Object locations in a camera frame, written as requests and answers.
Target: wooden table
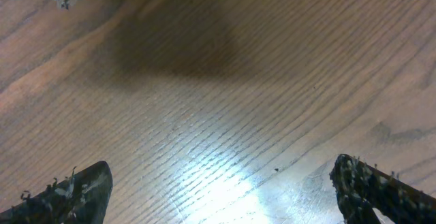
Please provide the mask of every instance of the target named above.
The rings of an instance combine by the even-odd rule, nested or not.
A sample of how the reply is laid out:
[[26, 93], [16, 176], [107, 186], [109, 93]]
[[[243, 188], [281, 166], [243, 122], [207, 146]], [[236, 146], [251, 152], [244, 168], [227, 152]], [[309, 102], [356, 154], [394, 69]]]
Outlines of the wooden table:
[[339, 153], [436, 196], [436, 0], [0, 0], [0, 210], [106, 160], [106, 223], [339, 223]]

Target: wood grain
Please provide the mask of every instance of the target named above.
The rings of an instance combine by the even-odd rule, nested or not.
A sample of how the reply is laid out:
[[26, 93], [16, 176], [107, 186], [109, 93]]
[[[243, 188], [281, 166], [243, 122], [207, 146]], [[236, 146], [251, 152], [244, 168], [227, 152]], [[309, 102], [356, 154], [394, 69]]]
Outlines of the wood grain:
[[0, 0], [0, 210], [99, 160], [106, 223], [340, 223], [339, 153], [436, 196], [435, 10]]

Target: wooden surface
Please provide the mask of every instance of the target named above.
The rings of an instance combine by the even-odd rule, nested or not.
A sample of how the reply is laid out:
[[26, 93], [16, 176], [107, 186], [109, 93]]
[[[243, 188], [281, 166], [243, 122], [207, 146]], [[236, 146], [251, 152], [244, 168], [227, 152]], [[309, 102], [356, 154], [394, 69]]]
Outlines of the wooden surface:
[[339, 223], [360, 155], [436, 196], [436, 0], [0, 0], [0, 210], [106, 160], [106, 223]]

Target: black object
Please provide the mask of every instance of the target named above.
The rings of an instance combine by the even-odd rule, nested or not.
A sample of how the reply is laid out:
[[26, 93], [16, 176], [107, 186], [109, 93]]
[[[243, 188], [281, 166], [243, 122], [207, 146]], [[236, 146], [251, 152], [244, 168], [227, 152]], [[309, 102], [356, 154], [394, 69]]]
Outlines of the black object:
[[339, 155], [330, 179], [346, 223], [380, 223], [373, 208], [395, 223], [436, 223], [436, 199], [349, 155]]
[[66, 178], [47, 185], [47, 189], [30, 196], [21, 195], [23, 203], [0, 214], [0, 224], [102, 224], [110, 193], [112, 174], [109, 165], [100, 161]]

